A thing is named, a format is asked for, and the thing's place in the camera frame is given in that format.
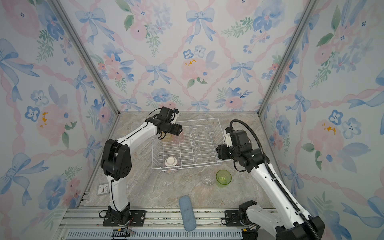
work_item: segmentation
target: plastic cup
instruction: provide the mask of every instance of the plastic cup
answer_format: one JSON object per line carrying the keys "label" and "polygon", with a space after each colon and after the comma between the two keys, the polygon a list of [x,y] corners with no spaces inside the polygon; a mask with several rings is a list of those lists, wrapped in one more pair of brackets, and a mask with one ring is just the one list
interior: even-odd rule
{"label": "plastic cup", "polygon": [[205,170],[201,173],[201,182],[205,186],[211,186],[215,183],[215,174],[212,171]]}
{"label": "plastic cup", "polygon": [[216,183],[219,187],[225,187],[232,181],[232,176],[227,170],[219,170],[216,173]]}

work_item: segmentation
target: vent grille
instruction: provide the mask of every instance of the vent grille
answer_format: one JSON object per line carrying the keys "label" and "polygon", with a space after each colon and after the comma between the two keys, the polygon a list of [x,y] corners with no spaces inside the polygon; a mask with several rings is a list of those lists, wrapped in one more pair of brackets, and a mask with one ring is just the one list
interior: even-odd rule
{"label": "vent grille", "polygon": [[[187,232],[184,229],[134,229],[135,234],[126,239],[243,239],[240,229],[195,229]],[[73,229],[68,232],[66,239],[124,239],[119,237],[122,232],[111,229]]]}

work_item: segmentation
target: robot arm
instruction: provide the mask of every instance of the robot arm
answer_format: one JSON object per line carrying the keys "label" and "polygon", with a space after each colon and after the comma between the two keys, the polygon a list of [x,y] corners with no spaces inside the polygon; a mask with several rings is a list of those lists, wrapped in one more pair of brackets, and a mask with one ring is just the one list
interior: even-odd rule
{"label": "robot arm", "polygon": [[126,225],[130,218],[126,188],[128,174],[132,168],[131,152],[156,134],[161,134],[159,139],[163,133],[179,135],[183,129],[181,125],[175,124],[178,115],[177,109],[162,107],[159,114],[147,118],[131,133],[117,140],[109,139],[105,143],[101,168],[107,176],[111,198],[106,217],[113,219],[118,225]]}
{"label": "robot arm", "polygon": [[[259,148],[252,149],[247,133],[235,131],[234,122],[244,125],[255,138]],[[256,202],[249,201],[239,206],[239,216],[244,224],[255,223],[268,231],[276,239],[321,239],[325,225],[320,217],[313,217],[292,196],[281,183],[272,164],[253,130],[243,121],[232,120],[225,130],[225,144],[217,146],[218,157],[233,159],[262,186],[277,209],[279,216],[263,210]]]}

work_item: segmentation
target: green cup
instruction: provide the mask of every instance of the green cup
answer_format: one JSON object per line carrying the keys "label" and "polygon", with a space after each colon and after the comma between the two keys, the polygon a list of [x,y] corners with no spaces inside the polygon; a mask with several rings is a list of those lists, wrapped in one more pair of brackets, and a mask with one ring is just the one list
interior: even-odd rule
{"label": "green cup", "polygon": [[216,173],[216,184],[219,187],[225,187],[232,181],[232,176],[227,170],[219,170]]}

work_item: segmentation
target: white clock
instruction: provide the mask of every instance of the white clock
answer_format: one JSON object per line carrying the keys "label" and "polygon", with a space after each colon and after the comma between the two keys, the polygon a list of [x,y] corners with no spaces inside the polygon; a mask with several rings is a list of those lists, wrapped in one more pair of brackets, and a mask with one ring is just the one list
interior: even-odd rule
{"label": "white clock", "polygon": [[99,185],[97,195],[109,193],[108,183]]}

